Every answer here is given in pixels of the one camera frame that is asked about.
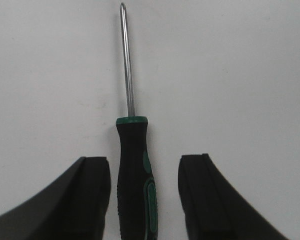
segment black plastic piece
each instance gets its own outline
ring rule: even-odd
[[[81,157],[40,193],[0,216],[0,240],[101,240],[111,182],[105,157]]]
[[[182,156],[178,183],[189,240],[287,240],[229,184],[208,154]]]
[[[121,142],[118,210],[124,240],[157,239],[156,190],[146,149],[147,125],[116,124]]]

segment black handle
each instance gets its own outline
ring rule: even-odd
[[[157,239],[156,188],[146,148],[146,117],[116,122],[121,142],[118,211],[123,240]]]

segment green handle accent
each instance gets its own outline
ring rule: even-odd
[[[116,125],[119,124],[136,124],[136,123],[148,123],[148,119],[146,116],[126,116],[126,117],[120,117],[116,119]]]

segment curved black object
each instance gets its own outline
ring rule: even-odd
[[[190,240],[287,240],[231,186],[208,154],[182,156],[178,184]]]
[[[0,216],[0,240],[101,240],[111,189],[105,157],[81,157],[40,193]]]

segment screwdriver handle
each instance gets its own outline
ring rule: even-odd
[[[118,211],[123,240],[157,240],[157,200],[146,148],[148,120],[142,116],[116,120],[121,142]]]

